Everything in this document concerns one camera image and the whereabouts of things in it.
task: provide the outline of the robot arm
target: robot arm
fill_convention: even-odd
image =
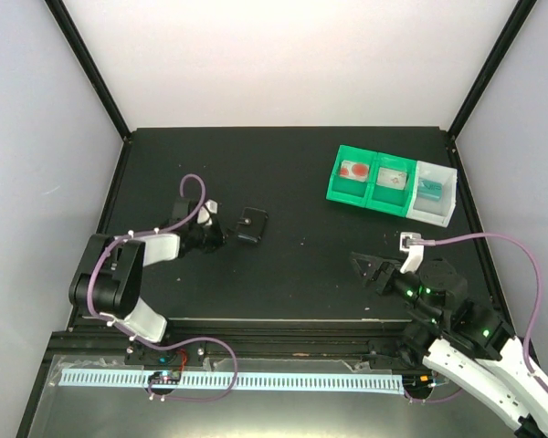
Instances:
[[[406,302],[413,322],[403,341],[423,365],[486,404],[516,436],[548,436],[548,392],[542,386],[548,387],[548,377],[537,366],[534,374],[527,370],[512,328],[469,298],[466,279],[450,264],[422,264],[423,248],[414,245],[419,238],[401,234],[400,249],[408,254],[404,263],[353,254],[364,285]]]
[[[177,201],[171,221],[176,223],[187,216],[195,204],[189,200]],[[109,318],[108,325],[118,324],[154,343],[163,339],[166,318],[140,298],[142,269],[183,257],[192,249],[207,253],[221,247],[226,238],[216,214],[217,203],[207,201],[196,220],[177,232],[136,237],[112,252],[99,272],[93,289],[94,307]],[[113,240],[111,235],[93,235],[88,241],[69,288],[72,304],[86,306],[91,274],[101,253]]]

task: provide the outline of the green compartment tray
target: green compartment tray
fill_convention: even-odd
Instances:
[[[367,181],[361,182],[342,177],[340,171],[343,161],[368,165]],[[378,177],[383,176],[384,172],[394,171],[406,173],[403,188],[391,188],[378,183]],[[412,201],[415,176],[416,161],[414,160],[341,145],[329,180],[327,199],[397,216],[406,216]]]

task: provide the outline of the cable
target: cable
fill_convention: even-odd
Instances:
[[[179,371],[183,372],[184,365],[186,365],[186,362],[188,361],[188,357],[184,349],[179,349],[178,352],[181,353],[181,356],[183,356],[183,358],[181,359],[181,368],[179,369]]]
[[[508,235],[500,235],[497,233],[474,233],[472,235],[460,235],[458,237],[452,237],[450,239],[444,239],[444,240],[420,239],[420,240],[415,240],[414,244],[424,245],[424,246],[449,245],[449,244],[455,244],[458,242],[464,242],[466,240],[479,239],[481,237],[495,237],[498,239],[505,240],[507,242],[511,242],[512,244],[517,245],[528,256],[528,258],[530,259],[530,262],[532,262],[533,270],[536,275],[536,299],[534,301],[532,315],[530,316],[530,321],[528,322],[528,328],[526,329],[526,334],[523,337],[523,362],[525,363],[528,371],[533,374],[533,377],[540,384],[540,386],[542,386],[543,389],[548,393],[548,385],[546,384],[546,382],[534,374],[534,367],[532,365],[532,359],[530,358],[530,339],[532,338],[533,326],[536,323],[536,320],[538,319],[538,314],[540,313],[540,305],[542,304],[542,296],[543,296],[542,272],[532,252],[528,248],[526,248],[524,245],[522,245],[520,242],[513,239],[512,237],[509,237]]]
[[[459,388],[455,392],[450,394],[448,397],[444,397],[442,399],[430,400],[430,399],[415,399],[410,394],[408,394],[408,391],[404,390],[404,396],[407,399],[409,399],[411,403],[422,403],[422,404],[440,404],[440,403],[450,402],[451,400],[455,400],[462,393],[463,393],[463,389]]]
[[[95,282],[98,278],[98,274],[101,271],[101,267],[105,263],[106,259],[111,255],[111,251],[113,251],[117,246],[122,245],[128,240],[133,238],[145,237],[147,235],[156,235],[156,234],[161,235],[164,233],[170,233],[176,230],[177,228],[180,228],[184,224],[187,224],[191,219],[193,219],[199,213],[199,211],[205,204],[205,198],[206,198],[205,183],[198,175],[195,175],[194,173],[188,173],[187,175],[183,177],[183,179],[181,180],[181,184],[179,186],[179,193],[181,194],[182,197],[184,197],[184,184],[189,179],[194,179],[199,182],[199,185],[201,187],[201,196],[199,198],[199,203],[195,206],[193,211],[188,216],[186,216],[184,219],[180,220],[176,224],[167,226],[166,228],[163,228],[163,229],[154,229],[152,231],[142,231],[139,233],[129,233],[127,235],[116,236],[115,240],[111,242],[108,246],[106,246],[106,248],[103,250],[103,252],[100,255],[100,258],[98,259],[97,263],[93,267],[93,272],[91,273],[90,281],[88,283],[88,291],[87,291],[87,297],[86,297],[88,311],[94,318],[101,319],[106,322],[113,321],[113,318],[108,318],[98,313],[95,307],[93,306],[93,288],[95,287]],[[217,345],[220,345],[221,347],[226,349],[227,352],[231,355],[231,359],[234,362],[234,375],[231,379],[231,382],[229,383],[229,386],[227,386],[227,388],[223,392],[213,397],[196,398],[196,397],[164,396],[165,399],[178,400],[182,402],[215,402],[217,400],[223,399],[226,395],[228,395],[231,392],[231,390],[233,390],[233,387],[237,381],[237,357],[236,357],[236,353],[223,340],[219,340],[216,338],[209,338],[209,337],[199,337],[199,338],[184,340],[182,342],[177,342],[176,344],[172,344],[168,346],[161,346],[161,345],[153,344],[150,341],[141,338],[140,336],[136,336],[135,333],[130,332],[128,329],[122,326],[115,326],[115,327],[122,333],[128,335],[131,339],[138,340],[146,347],[150,349],[155,349],[157,351],[168,351],[170,349],[179,349],[183,347],[184,345],[192,344],[194,342],[204,341],[204,342],[213,342]],[[152,393],[150,385],[148,388],[148,392],[149,394],[151,394],[151,397],[154,397],[155,394]]]

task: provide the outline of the white bracket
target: white bracket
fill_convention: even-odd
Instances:
[[[197,215],[197,223],[210,226],[213,223],[211,220],[211,214],[217,214],[217,203],[210,199],[205,203],[205,206],[199,210],[199,214]]]
[[[157,262],[175,260],[179,255],[181,247],[181,238],[173,233],[165,235],[146,235],[144,237],[136,237],[135,240],[140,240],[146,243],[144,247],[144,263],[143,266],[153,265]]]
[[[152,310],[142,298],[138,298],[136,307],[124,319],[116,318],[109,313],[101,312],[100,314],[109,318],[106,322],[108,327],[119,325],[133,333],[130,340],[140,336],[153,343],[160,342],[166,330],[166,318]]]
[[[408,254],[408,257],[400,272],[416,272],[424,258],[424,247],[422,245],[410,245],[409,240],[419,240],[422,236],[419,233],[400,233],[400,252]]]

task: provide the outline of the white backdrop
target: white backdrop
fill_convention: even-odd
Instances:
[[[516,0],[67,0],[132,130],[447,129]]]

